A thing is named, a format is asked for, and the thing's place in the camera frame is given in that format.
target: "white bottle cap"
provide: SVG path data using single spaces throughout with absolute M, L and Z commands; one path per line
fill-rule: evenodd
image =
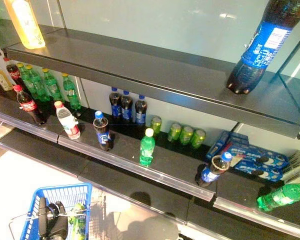
M 154 130 L 152 128 L 147 128 L 145 130 L 145 135 L 149 138 L 152 137 L 154 135 Z

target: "red bottle cap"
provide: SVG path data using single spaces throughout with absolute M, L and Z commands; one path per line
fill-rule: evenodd
M 16 92 L 21 92 L 22 91 L 22 86 L 20 86 L 20 85 L 14 85 L 13 86 L 13 90 L 15 90 Z

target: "large pepsi bottle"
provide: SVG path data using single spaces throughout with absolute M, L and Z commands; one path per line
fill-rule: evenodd
M 299 21 L 300 0 L 270 0 L 226 87 L 236 94 L 250 93 Z

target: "white bottle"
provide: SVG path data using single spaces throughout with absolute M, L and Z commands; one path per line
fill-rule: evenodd
M 56 116 L 58 117 L 60 123 L 62 124 L 66 134 L 70 139 L 77 139 L 80 137 L 80 131 L 77 126 L 78 122 L 71 112 L 64 107 L 61 101 L 56 101 L 54 103 L 56 107 Z

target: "red label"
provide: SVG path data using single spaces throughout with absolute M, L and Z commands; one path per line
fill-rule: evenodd
M 25 110 L 26 112 L 33 111 L 37 108 L 37 105 L 33 100 L 27 103 L 20 103 L 20 105 L 23 108 L 23 110 Z
M 20 77 L 20 72 L 18 70 L 10 71 L 9 74 L 13 80 L 17 80 Z

